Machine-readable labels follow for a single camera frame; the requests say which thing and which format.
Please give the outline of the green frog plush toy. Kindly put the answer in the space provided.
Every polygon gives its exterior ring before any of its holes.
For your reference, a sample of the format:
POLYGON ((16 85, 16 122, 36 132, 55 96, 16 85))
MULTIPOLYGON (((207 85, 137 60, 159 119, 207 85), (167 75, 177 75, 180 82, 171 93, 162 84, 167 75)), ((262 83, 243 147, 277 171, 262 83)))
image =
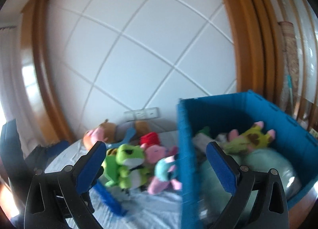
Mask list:
POLYGON ((148 182, 149 169, 144 166, 145 154, 140 146, 122 144, 106 151, 102 163, 105 187, 117 186, 123 191, 144 189, 148 182))

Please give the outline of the teal plush in plastic wrap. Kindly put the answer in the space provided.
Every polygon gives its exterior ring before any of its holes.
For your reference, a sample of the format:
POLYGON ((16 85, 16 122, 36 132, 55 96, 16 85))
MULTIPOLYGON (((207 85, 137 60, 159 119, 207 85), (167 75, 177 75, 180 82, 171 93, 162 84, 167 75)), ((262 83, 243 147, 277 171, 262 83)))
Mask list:
MULTIPOLYGON (((246 155, 234 155, 231 157, 248 171, 240 170, 241 177, 254 175, 254 185, 268 174, 272 169, 278 172, 285 197, 293 198, 301 189, 301 182, 291 162, 272 148, 263 148, 246 155)), ((214 224, 230 201, 232 194, 227 192, 208 159, 199 165, 201 177, 201 203, 200 216, 206 225, 214 224)))

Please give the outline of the brown striped plush toy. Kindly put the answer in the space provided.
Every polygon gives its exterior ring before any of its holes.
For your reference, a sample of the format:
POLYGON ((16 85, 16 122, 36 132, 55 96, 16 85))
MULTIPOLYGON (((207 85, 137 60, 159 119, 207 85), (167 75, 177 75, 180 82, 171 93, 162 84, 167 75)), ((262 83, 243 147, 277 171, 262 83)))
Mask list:
POLYGON ((132 135, 131 140, 135 140, 150 133, 151 129, 146 121, 127 121, 116 126, 114 134, 115 142, 122 141, 126 136, 127 132, 129 132, 130 135, 132 135))

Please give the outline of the pink pig plush toy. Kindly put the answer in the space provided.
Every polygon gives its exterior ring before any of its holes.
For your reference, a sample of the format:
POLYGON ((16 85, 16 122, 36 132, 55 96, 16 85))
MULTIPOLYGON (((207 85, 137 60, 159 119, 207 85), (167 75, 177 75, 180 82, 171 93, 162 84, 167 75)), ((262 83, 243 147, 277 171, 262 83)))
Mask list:
POLYGON ((146 145, 145 143, 141 145, 141 149, 145 155, 146 164, 156 164, 159 160, 173 156, 178 153, 178 147, 173 146, 172 148, 167 148, 161 145, 146 145))

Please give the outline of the teal and pink plush toy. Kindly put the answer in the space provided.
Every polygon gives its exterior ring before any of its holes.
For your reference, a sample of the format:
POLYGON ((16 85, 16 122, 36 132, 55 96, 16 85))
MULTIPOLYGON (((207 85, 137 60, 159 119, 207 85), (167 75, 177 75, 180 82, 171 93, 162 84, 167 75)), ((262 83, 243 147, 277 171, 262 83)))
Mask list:
POLYGON ((176 191, 182 189, 182 183, 178 180, 177 163, 177 155, 165 157, 156 163, 154 177, 147 188, 149 194, 157 195, 169 186, 176 191))

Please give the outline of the pink starfish plush toy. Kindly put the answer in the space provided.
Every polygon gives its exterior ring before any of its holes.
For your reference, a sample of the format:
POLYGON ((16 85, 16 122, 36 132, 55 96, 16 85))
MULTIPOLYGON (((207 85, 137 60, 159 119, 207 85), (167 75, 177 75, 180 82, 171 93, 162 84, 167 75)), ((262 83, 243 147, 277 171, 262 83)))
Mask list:
POLYGON ((268 130, 263 134, 263 121, 255 122, 247 131, 239 134, 237 129, 229 132, 226 143, 221 145, 221 149, 226 154, 248 154, 257 149, 267 148, 275 139, 274 129, 268 130))

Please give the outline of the orange plush toy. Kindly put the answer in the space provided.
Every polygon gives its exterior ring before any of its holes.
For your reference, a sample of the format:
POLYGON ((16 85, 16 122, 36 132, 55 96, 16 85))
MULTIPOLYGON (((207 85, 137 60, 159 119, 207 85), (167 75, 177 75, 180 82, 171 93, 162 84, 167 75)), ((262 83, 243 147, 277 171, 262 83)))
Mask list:
POLYGON ((116 127, 117 125, 115 123, 110 123, 108 119, 106 119, 95 129, 86 132, 83 136, 83 145, 89 151, 98 141, 114 143, 116 127))

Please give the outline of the red plush toy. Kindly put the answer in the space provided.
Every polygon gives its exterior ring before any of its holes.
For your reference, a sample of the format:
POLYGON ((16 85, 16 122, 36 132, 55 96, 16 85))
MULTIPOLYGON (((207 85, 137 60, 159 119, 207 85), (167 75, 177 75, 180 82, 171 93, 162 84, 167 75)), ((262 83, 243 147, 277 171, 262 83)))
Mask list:
POLYGON ((139 145, 144 149, 160 145, 160 138, 156 132, 150 132, 140 138, 139 145))

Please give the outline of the blue plastic storage bin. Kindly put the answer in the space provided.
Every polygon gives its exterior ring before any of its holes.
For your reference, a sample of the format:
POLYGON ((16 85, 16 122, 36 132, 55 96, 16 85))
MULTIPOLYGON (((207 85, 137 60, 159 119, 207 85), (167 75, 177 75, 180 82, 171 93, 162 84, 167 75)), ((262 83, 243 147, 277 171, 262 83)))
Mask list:
POLYGON ((317 139, 278 106, 253 91, 182 99, 177 106, 179 132, 179 178, 182 187, 181 228, 203 228, 199 219, 199 178, 196 151, 192 137, 204 127, 210 128, 212 138, 237 129, 248 130, 256 121, 264 129, 274 129, 276 139, 271 143, 295 169, 301 190, 287 205, 289 210, 308 195, 317 182, 317 139))

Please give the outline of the rolled patterned carpet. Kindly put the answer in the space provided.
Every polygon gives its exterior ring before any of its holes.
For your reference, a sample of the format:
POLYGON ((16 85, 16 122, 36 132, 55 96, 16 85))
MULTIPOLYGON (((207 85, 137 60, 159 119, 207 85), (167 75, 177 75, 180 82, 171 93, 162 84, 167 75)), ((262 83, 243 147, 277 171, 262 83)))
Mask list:
POLYGON ((295 36, 294 25, 289 21, 279 22, 282 33, 282 53, 283 53, 283 85, 280 93, 279 107, 282 111, 290 113, 289 91, 287 84, 287 75, 291 75, 293 85, 294 112, 298 99, 299 87, 299 58, 295 36))

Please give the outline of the wooden slat partition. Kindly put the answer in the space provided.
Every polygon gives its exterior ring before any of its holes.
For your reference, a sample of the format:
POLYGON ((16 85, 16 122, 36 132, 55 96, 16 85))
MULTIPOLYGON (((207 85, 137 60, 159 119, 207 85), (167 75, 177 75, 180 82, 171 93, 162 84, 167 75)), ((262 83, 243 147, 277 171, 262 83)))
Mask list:
POLYGON ((304 129, 317 125, 317 15, 308 0, 275 0, 278 24, 294 25, 298 58, 299 87, 295 119, 304 129))

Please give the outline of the white wall socket panel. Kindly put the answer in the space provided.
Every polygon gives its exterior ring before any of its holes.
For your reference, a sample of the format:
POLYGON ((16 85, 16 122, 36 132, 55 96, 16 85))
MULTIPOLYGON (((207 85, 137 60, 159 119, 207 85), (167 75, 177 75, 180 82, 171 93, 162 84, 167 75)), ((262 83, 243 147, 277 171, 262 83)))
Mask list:
POLYGON ((159 116, 160 113, 158 107, 124 112, 124 117, 126 121, 156 119, 159 116))

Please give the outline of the teal handled broom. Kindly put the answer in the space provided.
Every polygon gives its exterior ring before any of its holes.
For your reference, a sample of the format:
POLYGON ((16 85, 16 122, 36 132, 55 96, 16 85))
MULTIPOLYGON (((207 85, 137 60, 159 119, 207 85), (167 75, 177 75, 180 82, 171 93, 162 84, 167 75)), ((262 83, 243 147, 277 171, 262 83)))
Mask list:
POLYGON ((293 85, 292 85, 291 75, 287 75, 287 84, 288 84, 288 91, 289 91, 290 113, 291 113, 291 116, 293 116, 294 99, 293 99, 293 85))

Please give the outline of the wooden door frame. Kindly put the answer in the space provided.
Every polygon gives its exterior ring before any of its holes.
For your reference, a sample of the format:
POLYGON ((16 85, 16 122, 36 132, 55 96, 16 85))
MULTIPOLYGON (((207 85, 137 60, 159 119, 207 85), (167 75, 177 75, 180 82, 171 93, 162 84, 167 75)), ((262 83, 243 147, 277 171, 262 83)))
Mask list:
POLYGON ((270 0, 223 0, 235 46, 237 90, 278 104, 283 87, 282 34, 270 0))

